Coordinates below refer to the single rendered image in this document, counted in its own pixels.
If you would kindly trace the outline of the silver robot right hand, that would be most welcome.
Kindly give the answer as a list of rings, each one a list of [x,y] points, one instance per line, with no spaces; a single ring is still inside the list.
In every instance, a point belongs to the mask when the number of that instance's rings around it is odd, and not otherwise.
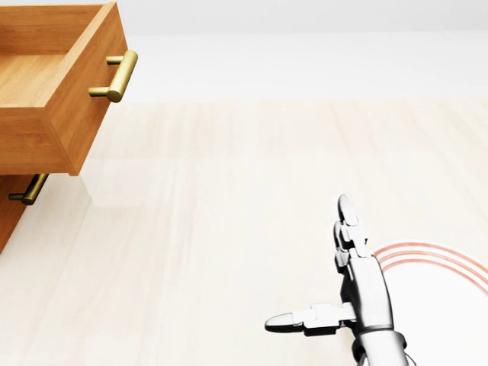
[[[380,263],[368,251],[361,221],[344,194],[338,199],[338,214],[333,239],[336,270],[343,276],[342,304],[317,303],[308,310],[273,316],[265,322],[266,331],[325,336],[342,327],[351,329],[354,335],[393,328],[390,295]]]

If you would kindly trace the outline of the white plate with red rings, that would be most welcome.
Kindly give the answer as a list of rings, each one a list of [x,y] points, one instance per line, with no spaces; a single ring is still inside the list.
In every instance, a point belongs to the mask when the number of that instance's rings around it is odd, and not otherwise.
[[[488,262],[436,242],[374,250],[416,366],[488,366]]]

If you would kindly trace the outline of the closed wooden drawer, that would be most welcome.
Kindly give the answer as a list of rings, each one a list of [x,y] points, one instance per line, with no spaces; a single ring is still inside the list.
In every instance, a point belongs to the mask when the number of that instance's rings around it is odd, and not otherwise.
[[[34,175],[0,175],[0,253],[7,244],[27,205],[10,201],[10,193],[23,193]]]

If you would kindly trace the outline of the open wooden drawer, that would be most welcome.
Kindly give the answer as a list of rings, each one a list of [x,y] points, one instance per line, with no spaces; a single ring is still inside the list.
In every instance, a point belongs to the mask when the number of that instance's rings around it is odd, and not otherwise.
[[[126,51],[114,2],[0,2],[0,175],[80,173],[110,104],[88,91]]]

